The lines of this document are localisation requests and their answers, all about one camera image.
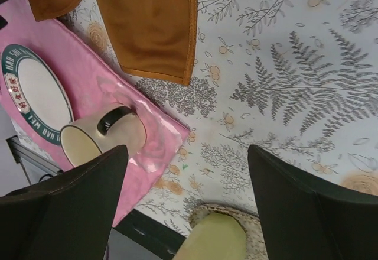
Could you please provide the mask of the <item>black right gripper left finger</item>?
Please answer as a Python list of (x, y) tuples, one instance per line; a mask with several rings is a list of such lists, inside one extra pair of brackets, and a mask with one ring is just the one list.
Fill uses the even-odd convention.
[(128, 159), (119, 145), (1, 197), (1, 259), (103, 259)]

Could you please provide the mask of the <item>orange-brown cloth napkin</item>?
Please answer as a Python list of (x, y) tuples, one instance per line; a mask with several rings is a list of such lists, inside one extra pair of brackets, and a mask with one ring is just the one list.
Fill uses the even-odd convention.
[[(29, 0), (37, 21), (60, 17), (82, 0)], [(190, 84), (198, 0), (96, 0), (121, 69)]]

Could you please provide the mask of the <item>pink floral placemat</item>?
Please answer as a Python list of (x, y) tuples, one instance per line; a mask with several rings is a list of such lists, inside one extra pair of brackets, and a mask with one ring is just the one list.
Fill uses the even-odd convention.
[(124, 81), (60, 21), (37, 22), (28, 0), (3, 3), (1, 15), (7, 22), (1, 30), (1, 47), (15, 43), (37, 53), (62, 83), (75, 118), (119, 102), (133, 107), (143, 122), (146, 143), (129, 160), (113, 221), (117, 225), (163, 174), (188, 137), (187, 128)]

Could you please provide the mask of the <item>white plate green rim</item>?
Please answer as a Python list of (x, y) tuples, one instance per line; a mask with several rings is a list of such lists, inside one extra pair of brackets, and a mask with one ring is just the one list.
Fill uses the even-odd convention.
[(47, 142), (60, 146), (61, 129), (73, 122), (62, 84), (44, 60), (19, 44), (6, 46), (2, 73), (10, 97), (27, 124)]

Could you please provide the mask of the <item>floral patterned tablecloth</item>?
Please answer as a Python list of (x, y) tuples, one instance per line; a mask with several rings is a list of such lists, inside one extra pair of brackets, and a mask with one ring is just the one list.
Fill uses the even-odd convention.
[(198, 0), (190, 84), (125, 73), (96, 0), (60, 21), (188, 137), (136, 204), (187, 235), (204, 202), (257, 211), (247, 148), (377, 194), (377, 0)]

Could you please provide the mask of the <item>pale green teacup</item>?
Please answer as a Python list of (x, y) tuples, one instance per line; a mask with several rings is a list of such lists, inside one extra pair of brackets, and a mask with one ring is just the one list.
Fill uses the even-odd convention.
[(210, 213), (181, 245), (173, 260), (243, 260), (246, 233), (231, 216)]

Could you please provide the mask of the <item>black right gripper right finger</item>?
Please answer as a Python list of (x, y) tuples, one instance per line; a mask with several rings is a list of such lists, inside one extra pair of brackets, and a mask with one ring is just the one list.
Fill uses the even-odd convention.
[(377, 197), (336, 185), (250, 145), (269, 259), (377, 259)]

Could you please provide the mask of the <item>woven round saucer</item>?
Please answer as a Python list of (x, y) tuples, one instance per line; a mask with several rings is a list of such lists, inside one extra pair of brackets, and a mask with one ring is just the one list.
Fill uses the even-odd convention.
[(197, 206), (188, 217), (188, 222), (193, 229), (210, 213), (220, 213), (236, 219), (246, 234), (246, 256), (248, 260), (268, 260), (262, 227), (258, 217), (220, 204), (201, 204)]

